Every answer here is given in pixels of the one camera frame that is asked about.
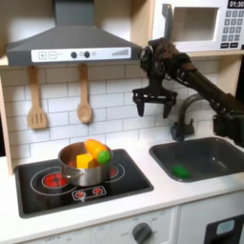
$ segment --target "gray range hood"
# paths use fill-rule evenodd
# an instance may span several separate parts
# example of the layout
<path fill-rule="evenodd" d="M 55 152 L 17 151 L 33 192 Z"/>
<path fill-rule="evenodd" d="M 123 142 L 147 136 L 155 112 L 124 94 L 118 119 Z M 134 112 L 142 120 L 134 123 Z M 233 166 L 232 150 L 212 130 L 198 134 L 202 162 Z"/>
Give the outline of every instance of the gray range hood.
<path fill-rule="evenodd" d="M 137 60 L 137 45 L 94 26 L 93 9 L 93 0 L 55 0 L 56 27 L 9 44 L 10 66 Z"/>

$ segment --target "black faucet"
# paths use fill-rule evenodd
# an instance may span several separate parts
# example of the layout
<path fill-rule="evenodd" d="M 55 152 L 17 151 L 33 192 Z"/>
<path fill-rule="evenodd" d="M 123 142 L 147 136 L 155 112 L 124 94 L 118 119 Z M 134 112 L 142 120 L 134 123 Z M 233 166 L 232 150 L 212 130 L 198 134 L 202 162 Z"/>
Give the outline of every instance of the black faucet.
<path fill-rule="evenodd" d="M 185 137 L 194 134 L 193 119 L 190 124 L 185 123 L 186 111 L 190 105 L 196 101 L 204 100 L 200 94 L 189 96 L 181 105 L 177 117 L 177 122 L 171 127 L 171 135 L 174 141 L 183 142 Z"/>

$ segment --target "wooden spoon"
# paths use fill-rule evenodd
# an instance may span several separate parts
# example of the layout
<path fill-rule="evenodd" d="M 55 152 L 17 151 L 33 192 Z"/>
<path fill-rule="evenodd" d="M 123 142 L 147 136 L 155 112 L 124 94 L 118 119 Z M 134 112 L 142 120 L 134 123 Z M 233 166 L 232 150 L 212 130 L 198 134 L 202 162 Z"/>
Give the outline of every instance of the wooden spoon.
<path fill-rule="evenodd" d="M 92 108 L 88 102 L 88 66 L 80 65 L 80 94 L 81 103 L 78 107 L 78 117 L 82 123 L 88 123 L 92 119 Z"/>
<path fill-rule="evenodd" d="M 30 77 L 30 92 L 32 99 L 32 108 L 29 111 L 28 123 L 32 129 L 40 129 L 47 127 L 47 116 L 40 107 L 36 67 L 28 67 Z"/>

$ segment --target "cooking pot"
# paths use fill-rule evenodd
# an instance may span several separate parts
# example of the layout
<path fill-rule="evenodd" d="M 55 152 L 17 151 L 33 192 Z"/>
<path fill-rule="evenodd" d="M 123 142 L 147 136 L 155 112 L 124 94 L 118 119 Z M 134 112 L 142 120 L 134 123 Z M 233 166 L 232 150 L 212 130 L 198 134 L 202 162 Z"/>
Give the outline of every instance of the cooking pot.
<path fill-rule="evenodd" d="M 111 163 L 90 169 L 77 169 L 76 156 L 87 153 L 84 142 L 71 144 L 60 151 L 61 173 L 72 185 L 80 187 L 94 186 L 110 178 Z"/>

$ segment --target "sink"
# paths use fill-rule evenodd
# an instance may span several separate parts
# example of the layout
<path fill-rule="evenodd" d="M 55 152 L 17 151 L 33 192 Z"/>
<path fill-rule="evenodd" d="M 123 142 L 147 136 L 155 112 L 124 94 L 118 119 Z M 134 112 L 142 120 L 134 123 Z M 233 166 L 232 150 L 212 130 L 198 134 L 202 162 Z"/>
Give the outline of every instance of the sink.
<path fill-rule="evenodd" d="M 150 155 L 169 177 L 181 182 L 244 172 L 244 153 L 216 137 L 153 146 Z M 179 167 L 186 170 L 189 177 L 175 174 Z"/>

